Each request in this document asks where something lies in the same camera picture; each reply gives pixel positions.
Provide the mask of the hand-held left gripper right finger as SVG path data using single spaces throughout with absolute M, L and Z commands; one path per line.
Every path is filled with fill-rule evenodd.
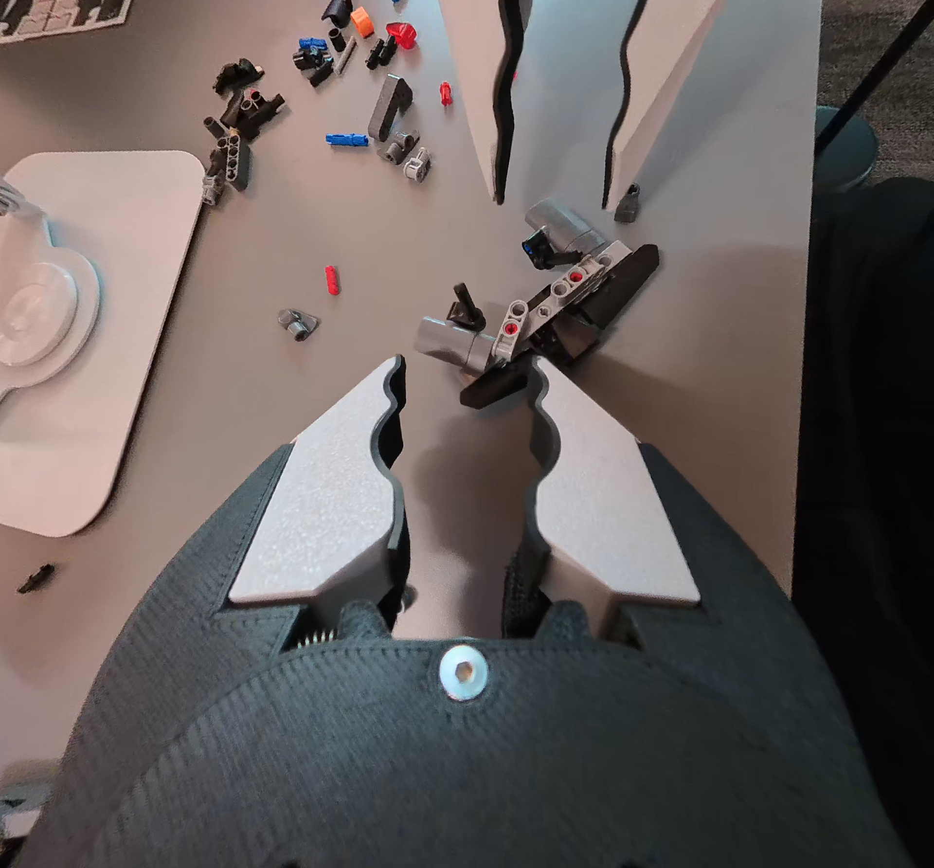
M 552 603 L 694 607 L 700 592 L 633 434 L 552 362 L 529 368 L 530 449 L 521 554 Z

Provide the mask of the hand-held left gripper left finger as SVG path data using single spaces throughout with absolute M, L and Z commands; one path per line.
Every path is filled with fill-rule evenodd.
M 229 591 L 235 605 L 375 604 L 404 587 L 405 360 L 391 356 L 287 450 Z

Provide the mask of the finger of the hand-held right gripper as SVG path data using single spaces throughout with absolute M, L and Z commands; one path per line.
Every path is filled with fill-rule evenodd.
M 636 0 L 618 63 L 620 108 L 606 143 L 601 207 L 635 182 L 726 0 Z
M 440 0 L 477 159 L 502 205 L 516 120 L 512 88 L 532 0 Z

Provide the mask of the lego pieces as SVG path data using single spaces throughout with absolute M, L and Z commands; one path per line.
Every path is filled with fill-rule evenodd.
M 368 39 L 376 33 L 371 17 L 364 10 L 359 0 L 330 0 L 322 13 L 321 20 L 332 25 L 329 39 L 334 34 L 340 35 L 343 43 L 334 47 L 334 54 L 329 54 L 324 48 L 319 48 L 312 42 L 310 46 L 303 46 L 298 42 L 293 62 L 300 73 L 307 74 L 311 85 L 318 86 L 323 80 L 343 69 L 349 58 L 354 39 Z M 388 22 L 386 36 L 381 37 L 370 50 L 367 66 L 386 66 L 391 60 L 391 49 L 409 49 L 416 44 L 417 31 L 414 25 L 407 21 Z M 243 189 L 239 181 L 234 181 L 236 170 L 240 165 L 245 166 L 244 156 L 240 161 L 235 160 L 234 152 L 237 143 L 252 140 L 259 130 L 269 122 L 278 110 L 284 105 L 280 96 L 270 99 L 263 97 L 254 89 L 248 89 L 262 74 L 262 68 L 254 65 L 246 58 L 224 65 L 217 75 L 214 89 L 224 96 L 232 93 L 223 115 L 218 118 L 206 117 L 204 127 L 214 141 L 214 153 L 211 155 L 211 166 L 206 172 L 204 182 L 204 202 L 216 202 L 215 188 L 220 188 L 225 181 L 229 186 Z M 412 104 L 412 90 L 410 85 L 401 76 L 389 74 L 384 80 L 376 107 L 371 116 L 367 137 L 378 143 L 387 160 L 393 163 L 402 163 L 403 156 L 413 150 L 414 140 L 409 142 L 403 136 L 396 140 L 397 133 L 393 132 L 397 116 L 401 116 Z

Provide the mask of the grey black lego assembly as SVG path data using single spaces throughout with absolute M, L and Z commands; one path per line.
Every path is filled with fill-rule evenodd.
M 466 285 L 454 287 L 447 316 L 420 322 L 415 349 L 455 366 L 465 378 L 460 401 L 483 409 L 523 390 L 531 358 L 561 370 L 590 353 L 605 331 L 660 268 L 660 250 L 631 249 L 607 240 L 580 215 L 552 198 L 533 205 L 531 235 L 522 251 L 531 264 L 557 276 L 529 299 L 512 300 L 494 333 Z

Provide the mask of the black slanted pole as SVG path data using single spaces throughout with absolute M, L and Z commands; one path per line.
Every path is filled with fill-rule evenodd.
M 883 81 L 916 44 L 933 21 L 933 0 L 925 0 L 893 42 L 881 55 L 870 71 L 858 83 L 846 102 L 836 109 L 835 114 L 817 134 L 814 142 L 814 160 L 818 161 L 830 144 L 856 117 L 858 111 L 870 99 Z

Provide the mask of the grey round floor base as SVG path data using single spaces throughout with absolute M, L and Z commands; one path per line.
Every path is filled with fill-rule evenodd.
M 813 195 L 842 195 L 863 185 L 876 166 L 878 153 L 873 129 L 860 115 L 854 115 L 814 159 Z

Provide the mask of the tray of sorted parts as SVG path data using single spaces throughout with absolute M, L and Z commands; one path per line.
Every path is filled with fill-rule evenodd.
M 59 769 L 56 759 L 23 759 L 2 765 L 2 845 L 29 835 L 48 803 Z

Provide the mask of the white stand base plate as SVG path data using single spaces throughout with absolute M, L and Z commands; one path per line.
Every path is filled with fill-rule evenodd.
M 202 207 L 181 150 L 29 155 L 2 179 L 2 219 L 29 203 L 101 285 L 96 323 L 64 371 L 2 399 L 1 523 L 73 535 L 108 500 Z

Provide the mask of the pale stand bracket with disc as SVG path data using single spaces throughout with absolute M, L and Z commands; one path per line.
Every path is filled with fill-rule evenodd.
M 75 360 L 96 323 L 101 285 L 81 253 L 57 246 L 46 213 L 25 203 L 2 219 L 1 398 Z

